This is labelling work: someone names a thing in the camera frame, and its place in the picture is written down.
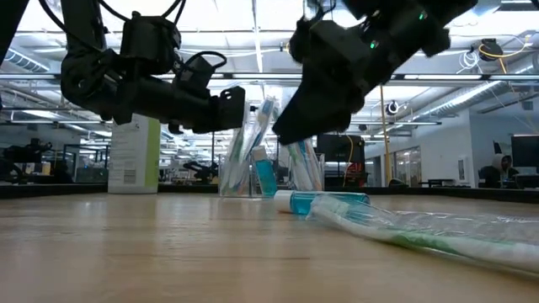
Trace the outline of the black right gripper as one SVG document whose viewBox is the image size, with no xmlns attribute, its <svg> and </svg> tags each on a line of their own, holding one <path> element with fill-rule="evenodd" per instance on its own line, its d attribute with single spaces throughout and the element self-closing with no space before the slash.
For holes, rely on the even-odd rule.
<svg viewBox="0 0 539 303">
<path fill-rule="evenodd" d="M 308 30 L 308 68 L 272 127 L 282 145 L 342 132 L 364 106 L 359 88 L 382 82 L 382 30 L 364 22 L 345 28 L 332 20 Z"/>
</svg>

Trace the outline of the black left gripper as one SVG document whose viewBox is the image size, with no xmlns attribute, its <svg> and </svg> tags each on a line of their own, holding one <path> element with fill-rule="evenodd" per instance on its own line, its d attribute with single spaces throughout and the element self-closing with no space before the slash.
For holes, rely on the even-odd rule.
<svg viewBox="0 0 539 303">
<path fill-rule="evenodd" d="M 141 77 L 124 82 L 124 103 L 134 114 L 202 134 L 243 126 L 245 90 L 239 86 L 223 90 L 217 104 L 217 97 L 206 88 Z"/>
</svg>

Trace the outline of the small blue mouthwash bottle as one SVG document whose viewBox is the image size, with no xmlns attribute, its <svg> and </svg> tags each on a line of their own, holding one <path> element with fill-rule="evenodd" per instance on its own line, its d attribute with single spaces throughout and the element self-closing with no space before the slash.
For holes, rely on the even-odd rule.
<svg viewBox="0 0 539 303">
<path fill-rule="evenodd" d="M 279 212 L 295 215 L 309 215 L 314 206 L 342 210 L 349 205 L 371 204 L 369 196 L 363 193 L 298 190 L 278 190 L 273 201 Z"/>
<path fill-rule="evenodd" d="M 256 146 L 252 150 L 252 157 L 259 180 L 261 194 L 264 197 L 273 197 L 277 192 L 277 182 L 272 161 L 268 158 L 263 146 Z"/>
</svg>

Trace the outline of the black equipment cabinet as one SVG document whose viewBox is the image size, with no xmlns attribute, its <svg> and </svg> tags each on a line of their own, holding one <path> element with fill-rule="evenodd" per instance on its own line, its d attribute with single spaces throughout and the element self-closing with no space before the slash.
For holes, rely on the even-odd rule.
<svg viewBox="0 0 539 303">
<path fill-rule="evenodd" d="M 360 188 L 366 184 L 365 142 L 361 136 L 317 136 L 315 151 L 324 157 L 325 185 Z"/>
</svg>

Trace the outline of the clear plastic bag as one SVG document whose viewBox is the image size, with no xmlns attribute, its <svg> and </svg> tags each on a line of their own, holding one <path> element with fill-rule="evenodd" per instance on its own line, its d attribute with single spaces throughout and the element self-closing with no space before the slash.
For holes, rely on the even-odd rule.
<svg viewBox="0 0 539 303">
<path fill-rule="evenodd" d="M 290 169 L 290 155 L 288 147 L 286 146 L 267 146 L 265 147 L 269 159 L 273 163 L 273 169 L 275 173 L 275 178 L 277 182 L 277 189 L 291 189 L 298 190 L 293 182 L 293 177 L 291 175 Z M 321 178 L 323 179 L 323 189 L 325 189 L 325 177 L 324 177 L 324 157 L 322 154 L 316 153 L 319 160 L 321 168 Z M 221 162 L 224 160 L 224 155 L 220 155 L 218 159 L 218 173 Z M 219 177 L 218 177 L 218 194 L 219 194 Z M 246 196 L 240 197 L 227 197 L 227 198 L 260 198 L 264 197 L 261 194 L 259 181 L 254 170 L 254 165 L 249 164 L 249 175 L 248 175 L 248 194 Z"/>
</svg>

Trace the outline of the white green wipes canister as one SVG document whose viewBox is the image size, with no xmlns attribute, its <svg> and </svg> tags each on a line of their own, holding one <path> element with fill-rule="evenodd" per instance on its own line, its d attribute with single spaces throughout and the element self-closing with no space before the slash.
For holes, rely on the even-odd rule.
<svg viewBox="0 0 539 303">
<path fill-rule="evenodd" d="M 156 194 L 161 125 L 134 114 L 128 124 L 114 125 L 109 154 L 109 194 Z"/>
</svg>

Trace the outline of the person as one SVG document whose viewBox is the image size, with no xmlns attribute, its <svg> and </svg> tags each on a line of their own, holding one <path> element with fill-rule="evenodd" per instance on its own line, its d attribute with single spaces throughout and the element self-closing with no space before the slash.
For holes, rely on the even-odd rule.
<svg viewBox="0 0 539 303">
<path fill-rule="evenodd" d="M 489 166 L 479 169 L 478 176 L 483 180 L 483 186 L 489 189 L 502 189 L 504 183 L 514 181 L 519 171 L 512 166 L 512 157 L 496 153 Z"/>
</svg>

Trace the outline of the dark background equipment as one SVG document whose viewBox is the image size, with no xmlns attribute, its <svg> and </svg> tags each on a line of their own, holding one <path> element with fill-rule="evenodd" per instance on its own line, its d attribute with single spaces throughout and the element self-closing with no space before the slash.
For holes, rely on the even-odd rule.
<svg viewBox="0 0 539 303">
<path fill-rule="evenodd" d="M 52 148 L 50 142 L 42 144 L 40 139 L 32 138 L 26 146 L 9 146 L 0 152 L 0 182 L 26 184 L 30 176 L 17 164 L 41 162 L 43 152 Z"/>
</svg>

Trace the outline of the black monitor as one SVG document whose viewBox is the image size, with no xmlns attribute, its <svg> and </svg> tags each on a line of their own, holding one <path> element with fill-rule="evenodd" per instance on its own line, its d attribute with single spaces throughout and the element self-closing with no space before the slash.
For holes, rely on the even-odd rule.
<svg viewBox="0 0 539 303">
<path fill-rule="evenodd" d="M 539 167 L 539 135 L 512 136 L 511 153 L 515 167 Z"/>
</svg>

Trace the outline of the black aluminium table frame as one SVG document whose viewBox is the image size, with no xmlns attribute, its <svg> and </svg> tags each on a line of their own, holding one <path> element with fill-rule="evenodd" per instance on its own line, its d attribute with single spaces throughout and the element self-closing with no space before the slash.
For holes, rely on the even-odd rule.
<svg viewBox="0 0 539 303">
<path fill-rule="evenodd" d="M 0 199 L 34 198 L 68 194 L 101 194 L 107 191 L 104 183 L 72 183 L 72 184 L 25 184 L 0 185 Z M 343 188 L 327 187 L 330 192 L 357 192 L 369 195 L 432 195 L 463 199 L 486 199 L 512 203 L 539 205 L 539 190 L 523 189 L 471 189 L 458 187 L 434 188 Z M 159 184 L 159 193 L 175 194 L 216 194 L 216 185 L 172 185 Z"/>
</svg>

